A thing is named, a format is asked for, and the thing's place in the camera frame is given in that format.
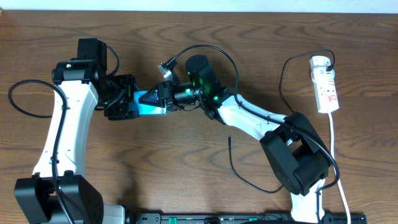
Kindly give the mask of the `blue Galaxy smartphone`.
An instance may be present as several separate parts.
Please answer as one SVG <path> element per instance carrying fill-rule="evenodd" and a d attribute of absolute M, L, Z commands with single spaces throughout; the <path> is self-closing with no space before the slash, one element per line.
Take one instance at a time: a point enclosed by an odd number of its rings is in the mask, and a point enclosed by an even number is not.
<path fill-rule="evenodd" d="M 139 98 L 145 94 L 146 91 L 135 91 L 134 102 L 132 104 L 132 110 L 138 112 L 140 116 L 155 116 L 155 115 L 166 115 L 167 109 L 157 106 L 144 105 L 139 103 Z"/>

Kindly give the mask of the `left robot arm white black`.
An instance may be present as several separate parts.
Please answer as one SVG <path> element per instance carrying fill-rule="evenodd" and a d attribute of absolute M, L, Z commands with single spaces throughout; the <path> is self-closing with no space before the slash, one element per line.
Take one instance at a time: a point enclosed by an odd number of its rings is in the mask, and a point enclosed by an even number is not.
<path fill-rule="evenodd" d="M 137 89 L 130 75 L 106 73 L 106 62 L 59 62 L 49 85 L 55 93 L 50 129 L 31 177 L 17 179 L 15 198 L 29 223 L 134 223 L 124 205 L 104 203 L 87 181 L 86 142 L 95 109 L 111 120 L 133 118 Z"/>

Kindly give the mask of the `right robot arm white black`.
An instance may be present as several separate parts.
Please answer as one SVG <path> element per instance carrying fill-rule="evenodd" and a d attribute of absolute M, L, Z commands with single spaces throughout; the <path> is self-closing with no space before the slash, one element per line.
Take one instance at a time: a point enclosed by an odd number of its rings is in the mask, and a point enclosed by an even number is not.
<path fill-rule="evenodd" d="M 139 104 L 170 111 L 198 104 L 210 119 L 257 139 L 275 176 L 291 193 L 293 220 L 321 223 L 325 218 L 322 192 L 337 184 L 340 174 L 325 184 L 329 168 L 337 164 L 309 120 L 298 112 L 275 114 L 246 101 L 220 83 L 205 55 L 186 61 L 188 83 L 179 82 L 175 66 L 173 59 L 159 65 L 165 81 L 140 96 Z"/>

